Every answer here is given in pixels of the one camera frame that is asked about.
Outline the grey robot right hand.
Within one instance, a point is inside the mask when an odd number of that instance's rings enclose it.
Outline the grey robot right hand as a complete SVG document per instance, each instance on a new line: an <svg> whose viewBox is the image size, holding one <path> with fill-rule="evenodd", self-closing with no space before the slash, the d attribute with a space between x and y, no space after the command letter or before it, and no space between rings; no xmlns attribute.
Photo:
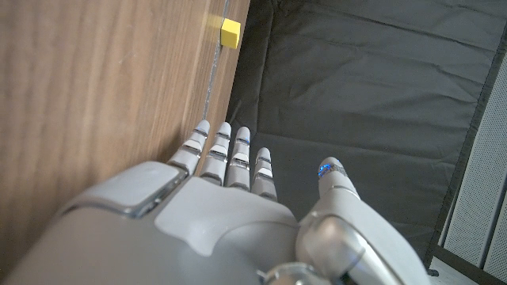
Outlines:
<svg viewBox="0 0 507 285"><path fill-rule="evenodd" d="M318 168L297 220L250 130L201 121L166 163L147 161L63 207L8 284L426 284L408 241L358 195L343 165Z"/></svg>

